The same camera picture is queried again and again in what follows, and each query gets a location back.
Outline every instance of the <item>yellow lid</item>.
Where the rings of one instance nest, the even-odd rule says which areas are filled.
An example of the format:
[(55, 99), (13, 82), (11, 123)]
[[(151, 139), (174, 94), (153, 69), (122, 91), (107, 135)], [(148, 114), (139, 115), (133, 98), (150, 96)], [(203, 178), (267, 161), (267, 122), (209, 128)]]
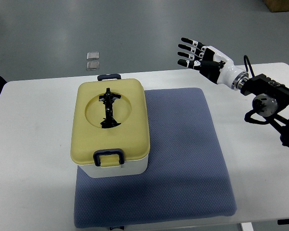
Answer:
[[(121, 95), (113, 104), (113, 118), (121, 123), (102, 128), (105, 105), (99, 101), (106, 89)], [(93, 154), (100, 150), (121, 149), (124, 160), (139, 160), (150, 150), (145, 92), (136, 79), (105, 80), (80, 85), (74, 113), (71, 158), (79, 165), (94, 164)], [(100, 158), (105, 167), (117, 166), (118, 155)]]

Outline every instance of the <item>black fingertip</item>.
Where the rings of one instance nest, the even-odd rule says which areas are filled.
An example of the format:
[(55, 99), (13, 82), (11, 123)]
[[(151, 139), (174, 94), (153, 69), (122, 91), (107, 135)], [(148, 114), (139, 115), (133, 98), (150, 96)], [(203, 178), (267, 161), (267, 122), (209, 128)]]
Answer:
[(182, 41), (182, 42), (189, 43), (189, 44), (193, 44), (193, 41), (190, 40), (189, 38), (181, 38), (181, 41)]
[(189, 58), (189, 55), (183, 52), (178, 52), (179, 56), (185, 57), (185, 58)]
[(184, 60), (184, 59), (180, 59), (180, 60), (178, 61), (178, 65), (187, 67), (187, 62), (186, 62), (186, 60)]
[(191, 51), (191, 48), (189, 46), (186, 46), (186, 45), (183, 45), (183, 44), (179, 44), (178, 46), (181, 49), (185, 49), (185, 50)]

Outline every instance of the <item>white table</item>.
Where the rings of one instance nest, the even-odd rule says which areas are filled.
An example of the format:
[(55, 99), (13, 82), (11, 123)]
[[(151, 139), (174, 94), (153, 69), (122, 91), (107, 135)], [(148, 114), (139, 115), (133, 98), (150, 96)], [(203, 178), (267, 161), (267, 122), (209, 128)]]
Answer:
[[(289, 66), (255, 64), (289, 87)], [(270, 125), (244, 122), (253, 95), (214, 85), (197, 71), (122, 74), (145, 90), (201, 88), (224, 154), (237, 204), (231, 217), (127, 226), (152, 230), (289, 218), (289, 148)], [(0, 230), (74, 231), (77, 166), (70, 140), (78, 86), (96, 76), (9, 82), (0, 96)], [(283, 115), (289, 116), (289, 110)]]

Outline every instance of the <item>black cable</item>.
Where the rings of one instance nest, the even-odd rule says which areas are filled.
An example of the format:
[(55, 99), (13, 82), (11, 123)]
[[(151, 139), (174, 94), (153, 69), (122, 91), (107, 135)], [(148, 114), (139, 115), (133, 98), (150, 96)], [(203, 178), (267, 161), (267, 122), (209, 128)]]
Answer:
[(243, 58), (244, 58), (244, 65), (245, 65), (245, 68), (246, 68), (246, 72), (249, 71), (249, 68), (247, 67), (247, 64), (248, 64), (249, 67), (250, 67), (251, 76), (252, 76), (252, 77), (255, 77), (255, 74), (254, 74), (254, 71), (252, 70), (252, 67), (251, 67), (250, 60), (249, 60), (248, 56), (247, 56), (247, 55), (244, 55)]

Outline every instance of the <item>black handle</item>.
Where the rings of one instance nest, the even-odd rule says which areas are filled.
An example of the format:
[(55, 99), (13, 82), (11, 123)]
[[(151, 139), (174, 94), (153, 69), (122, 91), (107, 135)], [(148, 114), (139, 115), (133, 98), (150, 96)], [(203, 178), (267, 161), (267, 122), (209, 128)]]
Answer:
[(106, 80), (106, 79), (121, 79), (121, 75), (119, 74), (110, 74), (110, 75), (100, 75), (97, 77), (98, 81)]
[(124, 154), (122, 149), (106, 149), (106, 150), (99, 150), (93, 154), (93, 160), (96, 166), (101, 166), (101, 155), (113, 155), (117, 154), (119, 156), (119, 164), (124, 164)]

